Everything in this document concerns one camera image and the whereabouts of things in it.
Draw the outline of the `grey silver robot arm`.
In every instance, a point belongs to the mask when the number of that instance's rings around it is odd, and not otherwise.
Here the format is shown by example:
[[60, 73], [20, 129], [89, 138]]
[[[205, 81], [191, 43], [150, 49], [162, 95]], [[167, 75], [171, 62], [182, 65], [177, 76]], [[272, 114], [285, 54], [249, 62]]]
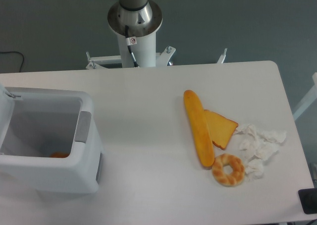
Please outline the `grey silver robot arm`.
[[116, 0], [109, 9], [110, 28], [125, 37], [144, 37], [162, 24], [162, 11], [153, 0]]

